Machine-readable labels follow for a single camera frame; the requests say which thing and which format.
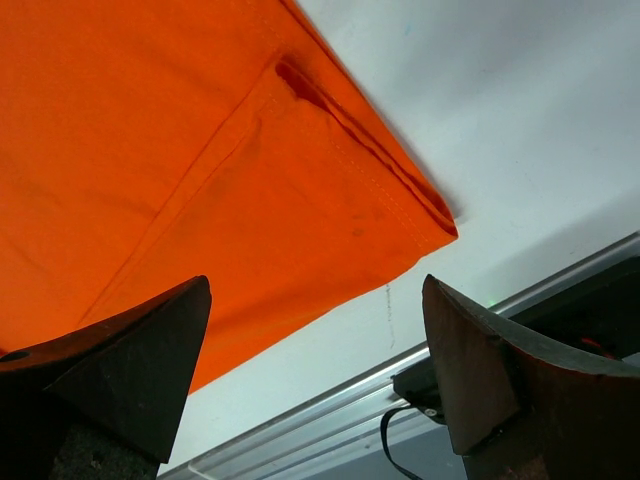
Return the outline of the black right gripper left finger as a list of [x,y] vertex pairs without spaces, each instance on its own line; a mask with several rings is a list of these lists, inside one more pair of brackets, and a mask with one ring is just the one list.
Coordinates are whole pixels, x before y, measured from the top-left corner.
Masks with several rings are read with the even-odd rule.
[[168,462],[212,305],[196,276],[1,357],[4,479],[154,479]]

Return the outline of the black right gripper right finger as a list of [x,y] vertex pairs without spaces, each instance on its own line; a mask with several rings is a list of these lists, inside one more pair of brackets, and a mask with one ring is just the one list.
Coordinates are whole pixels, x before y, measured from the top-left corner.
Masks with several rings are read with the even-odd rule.
[[468,478],[638,478],[637,367],[537,333],[432,275],[423,313]]

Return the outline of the orange t-shirt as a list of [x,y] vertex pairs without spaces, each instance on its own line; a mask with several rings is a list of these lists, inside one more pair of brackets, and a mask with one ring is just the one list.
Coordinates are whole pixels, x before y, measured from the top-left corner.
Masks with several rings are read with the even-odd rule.
[[201,388],[457,237],[292,1],[1,5],[1,348],[191,277]]

